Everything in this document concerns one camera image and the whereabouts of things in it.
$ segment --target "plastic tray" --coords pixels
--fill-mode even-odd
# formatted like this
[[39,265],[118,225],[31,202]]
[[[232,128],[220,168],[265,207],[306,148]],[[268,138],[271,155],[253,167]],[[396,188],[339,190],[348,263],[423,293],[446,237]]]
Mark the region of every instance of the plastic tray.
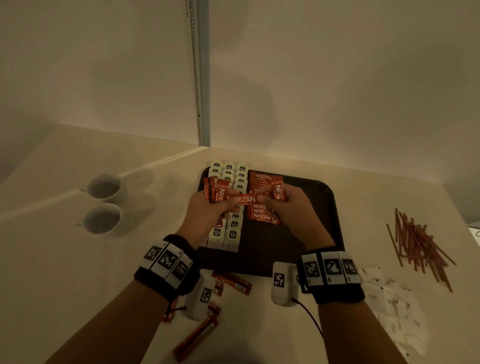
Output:
[[[208,177],[208,168],[202,173],[199,191],[204,189],[205,177]],[[305,192],[335,244],[341,250],[345,250],[335,198],[330,187],[320,181],[291,176],[283,176],[283,181],[300,187]],[[272,276],[274,262],[295,263],[303,253],[305,253],[303,243],[293,236],[288,227],[247,219],[247,206],[243,213],[243,226],[237,253],[205,247],[198,248],[202,268],[263,277]]]

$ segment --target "wrist strap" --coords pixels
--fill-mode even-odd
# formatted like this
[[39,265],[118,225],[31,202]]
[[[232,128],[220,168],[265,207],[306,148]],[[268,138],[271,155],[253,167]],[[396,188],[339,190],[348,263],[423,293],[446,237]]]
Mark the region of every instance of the wrist strap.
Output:
[[365,299],[352,258],[336,246],[308,251],[297,261],[297,270],[302,292],[311,293],[317,304]]
[[195,249],[179,235],[168,235],[143,257],[134,279],[172,302],[190,293],[200,278]]

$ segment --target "white wall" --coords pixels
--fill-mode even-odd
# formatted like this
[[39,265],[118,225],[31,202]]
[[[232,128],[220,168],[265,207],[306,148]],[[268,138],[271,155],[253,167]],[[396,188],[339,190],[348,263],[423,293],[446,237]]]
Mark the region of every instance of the white wall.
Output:
[[212,146],[440,181],[478,220],[479,34],[468,0],[210,0]]
[[197,144],[184,1],[4,0],[0,49],[0,171],[53,123]]

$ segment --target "person's right hand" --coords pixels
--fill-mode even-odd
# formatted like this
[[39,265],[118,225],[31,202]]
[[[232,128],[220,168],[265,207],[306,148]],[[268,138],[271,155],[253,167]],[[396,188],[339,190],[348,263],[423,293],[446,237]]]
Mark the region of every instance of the person's right hand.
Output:
[[[280,202],[265,195],[258,196],[257,201],[276,212],[293,235],[305,244],[307,250],[335,245],[318,219],[305,192],[301,188],[289,184],[284,184],[284,186],[287,195],[286,202]],[[270,184],[256,192],[269,192],[272,188]]]

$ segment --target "hand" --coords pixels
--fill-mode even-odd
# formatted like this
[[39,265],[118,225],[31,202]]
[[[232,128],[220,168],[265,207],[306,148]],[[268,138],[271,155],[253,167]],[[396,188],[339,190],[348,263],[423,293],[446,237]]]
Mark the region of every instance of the hand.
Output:
[[[299,187],[285,184],[287,202],[280,202],[268,196],[260,195],[257,201],[276,212],[292,234],[299,238],[307,250],[335,245],[313,210],[307,195]],[[256,192],[269,192],[272,185],[264,186]]]
[[[237,190],[228,189],[228,193],[238,193]],[[237,205],[240,197],[232,197],[216,204],[211,204],[204,198],[204,192],[196,192],[190,197],[187,214],[180,229],[176,232],[188,240],[194,249],[202,245],[208,238],[211,229],[214,228],[218,218],[222,216],[228,219],[228,212],[239,212]]]

